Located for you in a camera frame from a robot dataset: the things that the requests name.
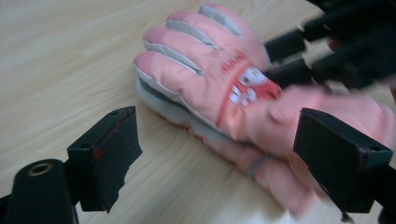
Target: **wooden surface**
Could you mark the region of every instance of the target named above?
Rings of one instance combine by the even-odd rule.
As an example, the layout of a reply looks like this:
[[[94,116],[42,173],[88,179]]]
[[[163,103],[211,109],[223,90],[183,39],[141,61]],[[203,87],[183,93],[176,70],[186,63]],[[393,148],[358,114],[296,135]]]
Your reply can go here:
[[[0,196],[14,175],[66,148],[106,113],[136,105],[143,155],[111,212],[81,223],[340,223],[332,203],[292,220],[263,189],[193,136],[141,103],[133,59],[143,34],[173,11],[202,0],[0,1]],[[303,0],[209,1],[234,9],[262,41],[318,14]],[[312,48],[307,58],[326,50]],[[367,91],[393,106],[385,87]],[[356,223],[375,223],[352,215]]]

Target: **glove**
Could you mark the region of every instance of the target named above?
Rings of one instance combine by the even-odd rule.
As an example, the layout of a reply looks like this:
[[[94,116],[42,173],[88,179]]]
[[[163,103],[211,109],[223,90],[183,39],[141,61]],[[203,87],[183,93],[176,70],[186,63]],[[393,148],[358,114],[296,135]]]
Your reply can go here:
[[[188,15],[198,21],[204,18],[210,25],[213,25],[213,27],[207,27],[208,32],[216,32],[217,36],[215,35],[213,39],[211,39],[193,25],[189,25],[183,20],[180,20]],[[169,69],[172,69],[172,66],[176,66],[176,69],[181,68],[183,72],[187,72],[194,76],[200,76],[199,74],[202,75],[204,73],[204,70],[194,65],[189,58],[167,46],[168,44],[177,44],[174,43],[174,38],[180,39],[181,35],[182,38],[187,41],[187,43],[185,43],[186,45],[194,43],[197,48],[201,49],[203,47],[201,46],[203,45],[202,43],[206,43],[208,46],[206,50],[218,51],[219,55],[223,53],[229,54],[230,57],[227,55],[224,56],[227,58],[227,62],[229,62],[227,64],[220,64],[216,55],[213,55],[212,59],[208,61],[211,61],[217,66],[221,66],[221,69],[224,70],[224,74],[226,75],[224,80],[228,80],[230,83],[235,82],[235,80],[233,80],[234,75],[231,75],[233,71],[231,66],[233,66],[233,59],[236,61],[241,60],[241,58],[238,57],[242,54],[237,53],[238,50],[250,51],[248,57],[251,61],[256,63],[257,68],[264,69],[268,67],[269,60],[266,59],[265,49],[262,47],[258,38],[233,12],[225,7],[213,4],[203,5],[200,14],[191,11],[179,11],[169,17],[167,26],[168,28],[157,27],[146,33],[144,36],[145,46],[147,50],[154,51],[142,53],[134,60],[135,68],[140,77],[136,81],[136,90],[140,98],[151,109],[159,112],[163,117],[187,128],[190,133],[198,136],[199,139],[214,149],[220,156],[234,162],[239,169],[254,178],[259,185],[268,189],[274,195],[275,199],[293,215],[299,216],[302,214],[313,204],[316,195],[312,189],[297,180],[286,161],[270,157],[251,144],[236,143],[228,136],[219,133],[220,129],[218,129],[210,119],[204,119],[204,117],[200,115],[200,112],[194,111],[191,106],[183,104],[183,100],[179,98],[178,94],[167,91],[167,88],[163,88],[161,83],[154,81],[149,75],[150,72],[148,72],[149,69],[154,69],[158,65],[158,62],[153,63],[150,62],[150,60],[159,57],[158,59],[166,64],[165,67]],[[183,32],[193,33],[195,37],[191,38],[191,36]],[[227,48],[234,48],[235,51],[229,51]],[[259,92],[258,98],[271,99],[280,94],[280,88],[258,72],[258,69],[254,68],[252,63],[246,59],[243,59],[241,62],[244,64],[244,67],[250,67],[248,71],[254,72],[248,73],[247,77],[251,77],[251,83],[253,84],[252,88],[262,91]],[[168,74],[177,74],[177,72],[170,71]],[[157,90],[160,89],[160,92],[152,89],[150,86],[154,86]],[[211,99],[213,94],[208,94],[208,96],[209,99]],[[251,96],[250,98],[247,97],[246,91],[244,94],[242,94],[242,92],[234,92],[234,94],[230,94],[230,98],[235,102],[239,101],[239,103],[243,105],[246,105],[248,100],[254,100]],[[177,104],[170,99],[180,102],[181,104]],[[215,117],[213,109],[211,109],[211,106],[208,106],[207,103],[200,103],[199,107],[206,107],[206,111],[212,114],[211,117]]]
[[[234,141],[252,143],[260,151],[283,159],[267,160],[255,178],[292,213],[306,211],[307,202],[313,198],[310,190],[323,193],[306,165],[292,152],[301,108],[327,112],[388,147],[394,145],[394,115],[372,99],[336,95],[319,86],[290,87],[281,92],[259,72],[270,65],[265,48],[228,8],[205,4],[200,13],[179,11],[168,18],[166,25],[145,34],[148,51],[134,60],[139,77]],[[251,151],[245,147],[216,149],[222,143],[206,143],[237,165],[243,158],[238,153]],[[285,186],[277,178],[291,184]],[[282,201],[277,191],[287,188],[302,192],[299,195],[306,200]]]

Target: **pink glove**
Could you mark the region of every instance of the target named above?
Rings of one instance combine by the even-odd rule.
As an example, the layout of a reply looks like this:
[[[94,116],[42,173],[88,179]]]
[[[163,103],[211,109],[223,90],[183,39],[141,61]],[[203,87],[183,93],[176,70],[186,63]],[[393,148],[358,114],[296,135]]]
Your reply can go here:
[[[322,87],[291,87],[280,95],[279,87],[258,71],[269,66],[261,41],[228,8],[206,4],[200,14],[179,11],[168,18],[167,27],[154,28],[144,36],[149,51],[134,60],[139,77],[233,140],[253,143],[286,159],[288,163],[266,161],[255,178],[292,213],[306,210],[314,198],[310,189],[318,186],[292,152],[302,107],[335,115],[393,146],[394,115],[371,99],[334,95]],[[247,147],[206,143],[237,164],[243,158],[261,157]],[[292,195],[282,196],[288,190]]]

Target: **glove finger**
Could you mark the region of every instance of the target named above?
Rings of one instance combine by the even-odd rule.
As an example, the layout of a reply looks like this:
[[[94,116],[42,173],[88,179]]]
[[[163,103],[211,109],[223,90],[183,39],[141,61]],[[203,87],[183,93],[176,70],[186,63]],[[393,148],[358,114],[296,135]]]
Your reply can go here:
[[[255,49],[249,51],[247,59],[259,70],[270,67],[268,53],[262,42],[235,12],[222,5],[207,3],[200,7],[199,13],[226,27],[239,38],[244,39],[247,49]]]
[[[212,48],[176,30],[156,27],[148,31],[143,40],[147,50],[160,52],[181,62],[193,69],[197,75],[203,75],[209,66],[219,62],[211,56]]]
[[[134,59],[134,67],[139,77],[154,90],[184,105],[195,116],[216,127],[211,120],[216,119],[213,106],[219,102],[218,98],[213,97],[213,92],[208,91],[210,88],[207,85],[210,83],[204,77],[195,75],[188,66],[154,51],[139,54]]]
[[[239,37],[219,23],[194,11],[180,10],[173,13],[166,20],[166,27],[191,35],[213,49],[223,49],[230,45],[241,48]]]

